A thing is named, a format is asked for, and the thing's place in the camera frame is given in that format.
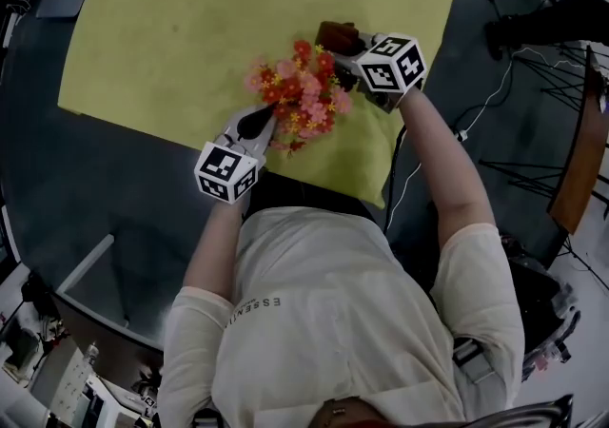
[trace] white cable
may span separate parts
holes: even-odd
[[[518,54],[519,52],[523,52],[524,50],[527,50],[528,48],[525,49],[521,49],[520,51],[515,52],[514,54]],[[495,93],[491,93],[489,95],[489,97],[486,99],[486,102],[484,102],[484,105],[482,106],[480,112],[478,112],[478,115],[476,115],[476,118],[474,119],[474,121],[469,125],[469,127],[465,130],[465,132],[469,132],[472,127],[474,126],[474,124],[476,124],[476,122],[478,122],[478,119],[480,119],[481,115],[484,113],[484,111],[486,110],[486,106],[488,105],[488,103],[493,99],[493,97],[495,95],[497,95],[502,89],[503,89],[503,84],[505,83],[505,78],[507,78],[507,73],[510,72],[510,69],[512,69],[512,65],[514,64],[514,58],[512,58],[510,60],[510,64],[507,67],[507,70],[505,71],[505,73],[503,74],[503,78],[501,79],[501,85],[499,86],[499,88],[497,89],[497,91]]]
[[[468,128],[465,130],[465,132],[469,132],[469,131],[471,130],[471,128],[474,126],[474,124],[476,124],[476,122],[478,121],[478,119],[480,119],[480,116],[482,115],[482,113],[483,113],[483,112],[486,110],[486,106],[488,106],[488,103],[489,103],[489,102],[490,102],[490,101],[493,99],[493,97],[494,97],[495,95],[497,95],[497,94],[498,94],[498,93],[501,91],[501,89],[503,88],[503,84],[505,83],[505,78],[507,77],[507,73],[509,73],[509,72],[510,72],[510,69],[512,68],[512,65],[514,64],[514,57],[513,57],[513,56],[515,56],[516,54],[518,54],[518,53],[520,53],[520,52],[525,52],[525,51],[531,51],[531,52],[534,52],[535,54],[537,54],[538,56],[540,56],[540,57],[541,57],[541,59],[543,60],[543,62],[544,62],[544,63],[545,63],[547,66],[549,66],[549,67],[551,66],[551,65],[550,65],[550,64],[547,62],[547,60],[546,60],[546,59],[543,57],[543,54],[541,54],[540,52],[537,52],[537,51],[535,51],[534,49],[531,49],[531,48],[523,48],[523,49],[521,49],[521,50],[516,51],[514,54],[512,54],[512,59],[511,59],[511,61],[510,61],[510,65],[507,67],[507,71],[505,72],[505,74],[503,75],[503,79],[501,80],[501,86],[499,87],[499,89],[498,89],[498,90],[497,90],[495,93],[491,94],[491,95],[490,95],[490,96],[489,96],[489,97],[486,99],[486,102],[484,102],[484,106],[482,107],[482,109],[480,110],[480,112],[478,113],[478,115],[476,116],[476,118],[474,119],[474,122],[472,122],[472,123],[469,125],[469,127],[468,127]],[[574,67],[574,68],[583,68],[583,66],[581,66],[581,65],[574,65],[574,64],[573,64],[573,63],[571,63],[570,61],[566,61],[566,60],[563,60],[563,61],[558,61],[558,62],[557,62],[557,63],[556,63],[554,66],[552,66],[552,68],[555,68],[555,67],[557,67],[558,65],[560,65],[560,64],[562,64],[562,63],[567,63],[567,64],[571,65],[571,66],[572,66],[572,67]]]
[[[486,109],[486,107],[488,106],[488,103],[493,99],[494,96],[496,96],[498,93],[501,92],[501,90],[503,89],[503,84],[505,83],[505,78],[507,77],[507,73],[510,72],[510,69],[512,68],[512,65],[514,64],[514,56],[516,54],[519,54],[520,52],[525,52],[525,51],[532,51],[535,54],[539,55],[541,57],[541,59],[545,62],[545,64],[547,66],[551,66],[547,60],[545,59],[545,57],[543,57],[543,54],[541,54],[540,52],[535,51],[534,49],[531,48],[523,48],[520,49],[516,52],[514,52],[512,54],[512,59],[510,60],[510,64],[507,67],[507,71],[503,74],[503,78],[501,79],[501,85],[500,87],[497,89],[497,91],[495,91],[494,93],[491,93],[491,95],[486,99],[486,102],[484,102],[484,106],[482,107],[482,109],[480,110],[480,112],[478,113],[478,115],[476,116],[476,118],[474,119],[474,121],[469,125],[469,127],[465,130],[465,133],[469,132],[472,127],[474,126],[474,124],[476,124],[476,122],[478,122],[478,119],[480,119],[482,113],[484,112],[484,110]],[[581,65],[574,65],[573,63],[571,63],[570,61],[558,61],[554,66],[552,66],[552,68],[557,67],[560,64],[566,63],[568,65],[571,65],[574,68],[583,68],[583,66]],[[398,101],[398,105],[402,102],[402,98],[406,96],[406,94],[402,95],[402,97],[400,98],[400,100]],[[403,139],[406,138],[406,134],[408,133],[408,131],[405,132],[405,134],[403,135]],[[393,222],[393,213],[396,211],[396,208],[400,205],[400,203],[402,202],[403,196],[406,192],[406,188],[408,187],[408,182],[410,181],[410,178],[412,178],[415,174],[417,174],[417,171],[419,171],[419,169],[421,169],[421,163],[419,163],[419,165],[417,166],[417,168],[412,171],[412,173],[410,173],[410,176],[408,176],[408,178],[406,178],[406,183],[403,186],[403,190],[402,190],[402,196],[400,197],[400,199],[398,200],[398,202],[395,204],[395,206],[393,207],[393,209],[391,210],[391,215],[389,216],[389,225],[387,226],[387,230],[389,230],[389,228],[391,227],[391,223]]]
[[[410,173],[410,176],[408,176],[406,178],[406,183],[403,186],[403,191],[402,191],[402,196],[400,197],[400,199],[398,200],[398,202],[396,203],[396,205],[393,207],[393,209],[391,210],[391,215],[389,216],[389,225],[387,226],[387,230],[389,230],[389,227],[391,226],[391,223],[393,222],[393,212],[396,211],[396,208],[398,206],[400,206],[400,203],[402,202],[403,199],[403,195],[406,193],[406,189],[408,188],[408,182],[410,181],[410,178],[412,178],[415,174],[417,174],[417,171],[421,169],[421,163],[419,163],[419,165],[417,166],[417,168],[412,171]]]
[[[566,63],[567,65],[571,65],[573,68],[583,68],[583,66],[582,66],[582,65],[576,65],[576,64],[574,64],[574,63],[571,63],[570,61],[567,61],[566,59],[563,59],[563,60],[561,60],[561,61],[558,61],[558,62],[557,62],[557,63],[556,63],[554,66],[552,66],[552,65],[550,65],[550,64],[548,63],[548,60],[546,60],[546,59],[545,59],[545,57],[543,57],[543,54],[541,54],[540,52],[537,52],[537,51],[535,51],[534,49],[531,49],[531,48],[524,48],[524,49],[522,49],[522,50],[520,50],[520,51],[518,51],[518,52],[523,52],[523,51],[531,51],[531,52],[534,52],[535,54],[537,54],[537,55],[538,55],[538,56],[539,56],[539,57],[540,57],[540,58],[543,60],[543,63],[545,63],[547,66],[552,67],[552,68],[555,68],[555,67],[557,67],[558,65],[562,65],[562,64],[564,64],[564,63]]]

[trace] dark floor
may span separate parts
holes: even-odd
[[[497,0],[502,13],[526,13],[539,3]],[[487,0],[453,3],[425,89],[449,124],[500,85],[508,61],[491,60],[482,33],[483,25],[495,17]],[[0,169],[13,232],[24,263],[54,287],[106,234],[115,234],[111,261],[97,265],[111,266],[102,273],[92,271],[72,294],[113,320],[120,320],[123,310],[129,328],[158,340],[163,314],[208,213],[209,202],[185,172],[193,168],[198,152],[58,108],[72,28],[70,21],[28,16],[11,41],[0,87]],[[551,50],[543,52],[549,61],[558,61]],[[538,58],[532,53],[523,56]],[[542,83],[532,71],[516,65],[509,99],[485,111],[464,143],[476,161],[564,162],[576,114],[542,95]],[[469,114],[463,126],[475,115]],[[409,146],[400,158],[395,202],[417,164]],[[504,177],[488,169],[481,175],[499,227],[534,255],[552,255],[557,229],[545,213],[547,200],[507,186]],[[405,261],[433,257],[428,203],[418,174],[388,233]],[[374,213],[383,225],[384,212]],[[92,279],[110,274],[109,269],[116,275],[112,281]],[[108,304],[102,298],[115,300]]]

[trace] artificial flower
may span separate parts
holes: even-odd
[[[348,113],[353,107],[349,94],[340,87],[334,87],[331,91],[332,102],[339,113]]]
[[[248,90],[273,105],[277,126],[270,146],[288,151],[288,156],[307,139],[330,132],[337,113],[347,113],[352,107],[334,73],[331,53],[306,41],[294,43],[294,52],[291,58],[273,64],[257,58],[244,79]]]
[[[285,98],[293,98],[301,92],[301,84],[295,76],[285,80],[282,88]]]
[[[263,87],[263,79],[258,72],[251,72],[244,79],[244,84],[252,93],[258,93],[260,88]]]
[[[277,150],[289,150],[289,144],[286,143],[282,143],[280,141],[276,141],[275,139],[273,139],[270,144],[271,148],[273,149],[277,149]]]
[[[270,86],[265,88],[263,93],[263,100],[268,104],[274,104],[275,102],[279,102],[279,99],[282,97],[281,91],[274,86]]]
[[[319,124],[317,129],[320,130],[321,133],[326,134],[334,127],[334,117],[328,115],[326,119]]]
[[[307,41],[296,41],[294,43],[294,50],[304,60],[308,60],[311,55],[311,45]]]
[[[317,95],[307,95],[306,93],[301,98],[301,109],[307,112],[313,110],[313,106],[317,104]]]
[[[260,77],[263,79],[264,82],[271,83],[273,81],[273,79],[275,78],[275,72],[270,68],[264,68],[260,72]]]
[[[334,58],[327,52],[323,52],[317,57],[317,64],[321,71],[334,72]]]
[[[301,87],[305,95],[319,95],[322,85],[311,73],[307,72],[300,77]]]
[[[310,139],[311,137],[315,137],[320,134],[321,132],[317,128],[315,128],[315,126],[307,126],[298,133],[298,137],[300,137],[301,139]]]
[[[264,68],[266,68],[266,61],[264,56],[258,56],[257,58],[254,58],[254,61],[252,61],[249,65],[250,71],[260,72]]]
[[[320,124],[325,120],[325,107],[319,102],[314,104],[311,110],[308,110],[308,113],[311,116],[311,122],[315,124]]]
[[[294,76],[297,70],[298,68],[296,63],[294,63],[291,59],[283,59],[277,63],[277,74],[284,80]]]
[[[289,145],[289,150],[296,151],[302,148],[305,144],[306,142],[303,141],[292,141]]]
[[[277,105],[273,108],[273,115],[277,117],[278,120],[282,121],[285,117],[290,114],[290,110],[285,105]]]

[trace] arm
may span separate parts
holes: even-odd
[[[455,338],[478,341],[494,375],[455,381],[468,419],[509,407],[521,383],[524,334],[509,264],[480,176],[438,111],[413,88],[400,110],[438,208],[442,254],[431,295]]]
[[[233,311],[229,302],[241,228],[241,203],[214,205],[192,255],[184,287],[165,322],[159,416],[163,426],[187,428],[211,401],[216,357]]]
[[[184,286],[198,287],[230,301],[243,200],[214,205],[192,255]]]
[[[478,171],[429,99],[412,88],[400,112],[438,209],[440,247],[470,224],[495,224]]]

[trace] yellow-green mat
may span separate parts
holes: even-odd
[[[201,149],[234,111],[255,102],[243,88],[255,56],[286,57],[294,40],[312,41],[322,20],[334,20],[417,37],[430,65],[451,2],[86,0],[59,106]],[[268,167],[383,206],[400,126],[396,112],[389,117],[357,96],[330,135],[292,158],[269,151]]]

